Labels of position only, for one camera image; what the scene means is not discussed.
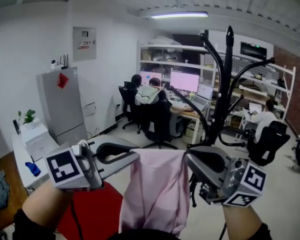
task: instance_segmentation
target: brick wall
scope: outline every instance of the brick wall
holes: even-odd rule
[[[293,130],[297,134],[300,134],[300,57],[276,46],[274,46],[273,56],[276,60],[275,64],[281,67],[286,66],[288,69],[296,67],[294,88],[292,92],[291,102],[286,115],[286,120],[291,125]],[[291,78],[287,78],[287,74],[286,81],[288,86],[290,86]]]

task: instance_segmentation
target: green plant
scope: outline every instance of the green plant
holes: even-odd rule
[[[22,116],[22,113],[21,113],[21,111],[19,110],[19,111],[18,111],[19,121],[20,121],[20,119],[23,117],[23,118],[24,118],[23,124],[31,123],[33,120],[35,120],[35,116],[34,116],[35,113],[36,113],[36,111],[34,111],[34,110],[32,110],[32,109],[29,109],[29,110],[28,110],[25,114],[23,114],[23,116]]]

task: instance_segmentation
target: blue cloth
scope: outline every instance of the blue cloth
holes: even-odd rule
[[[0,171],[0,210],[8,206],[10,184],[6,181],[6,173]]]
[[[31,173],[36,177],[41,173],[40,169],[38,168],[38,166],[35,163],[26,162],[25,166],[28,167],[30,169]]]

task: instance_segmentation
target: potted plant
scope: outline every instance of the potted plant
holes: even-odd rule
[[[25,125],[25,127],[28,129],[28,130],[32,130],[36,127],[35,125],[35,113],[36,111],[32,110],[32,109],[29,109],[25,114],[23,114],[22,116],[22,113],[21,111],[19,110],[18,111],[18,116],[19,116],[19,121],[20,119],[23,117],[24,119],[24,122],[23,124]]]

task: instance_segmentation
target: pink monitor screen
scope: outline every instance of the pink monitor screen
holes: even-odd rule
[[[148,85],[149,84],[149,80],[151,78],[158,78],[160,81],[162,80],[162,74],[161,73],[140,71],[139,75],[142,77],[141,84],[143,86]]]
[[[196,93],[198,91],[199,76],[196,74],[171,72],[170,85],[175,89]]]

